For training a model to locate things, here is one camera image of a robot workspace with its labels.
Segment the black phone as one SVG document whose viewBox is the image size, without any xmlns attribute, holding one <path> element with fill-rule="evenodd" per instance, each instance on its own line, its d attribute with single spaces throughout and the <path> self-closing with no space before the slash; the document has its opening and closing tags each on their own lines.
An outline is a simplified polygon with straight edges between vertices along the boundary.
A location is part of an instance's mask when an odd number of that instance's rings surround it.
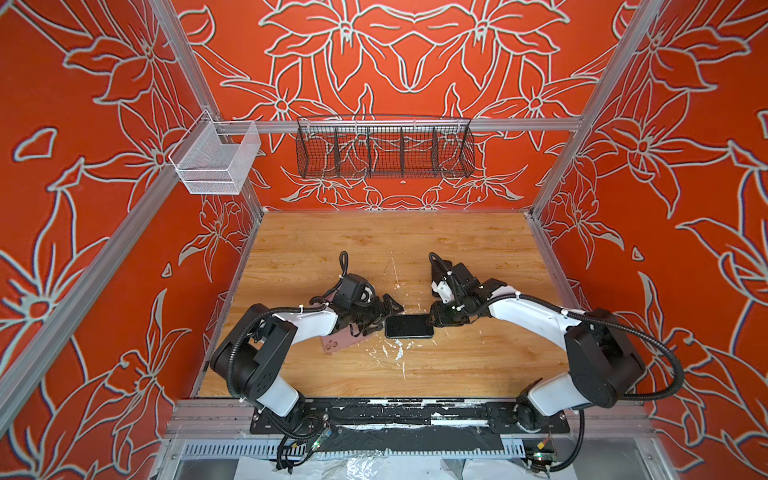
<svg viewBox="0 0 768 480">
<path fill-rule="evenodd" d="M 385 322 L 384 331 L 389 339 L 431 339 L 434 336 L 434 326 L 428 314 L 391 316 Z"/>
</svg>

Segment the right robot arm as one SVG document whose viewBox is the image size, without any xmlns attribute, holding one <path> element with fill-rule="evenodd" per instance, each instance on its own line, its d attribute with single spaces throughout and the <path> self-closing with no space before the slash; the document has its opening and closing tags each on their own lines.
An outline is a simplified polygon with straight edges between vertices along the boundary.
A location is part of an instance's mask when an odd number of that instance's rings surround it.
<svg viewBox="0 0 768 480">
<path fill-rule="evenodd" d="M 654 401 L 674 396 L 685 383 L 681 361 L 660 340 L 620 323 L 609 311 L 583 311 L 525 294 L 507 283 L 479 281 L 462 263 L 430 253 L 431 289 L 436 300 L 429 324 L 436 328 L 469 325 L 492 318 L 516 325 L 562 350 L 567 371 L 529 384 L 516 397 L 516 424 L 536 433 L 566 409 L 612 408 L 620 400 Z M 669 385 L 634 393 L 647 367 L 633 341 L 641 340 L 669 363 Z"/>
</svg>

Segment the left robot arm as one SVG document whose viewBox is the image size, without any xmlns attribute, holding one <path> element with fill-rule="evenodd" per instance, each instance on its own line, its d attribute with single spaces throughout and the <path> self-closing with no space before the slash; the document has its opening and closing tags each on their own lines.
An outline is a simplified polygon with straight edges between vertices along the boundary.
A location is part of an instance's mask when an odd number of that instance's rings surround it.
<svg viewBox="0 0 768 480">
<path fill-rule="evenodd" d="M 261 408 L 279 428 L 301 431 L 304 396 L 280 376 L 291 347 L 339 332 L 368 336 L 403 311 L 365 278 L 344 274 L 307 306 L 249 307 L 211 355 L 209 369 L 225 380 L 232 397 Z"/>
</svg>

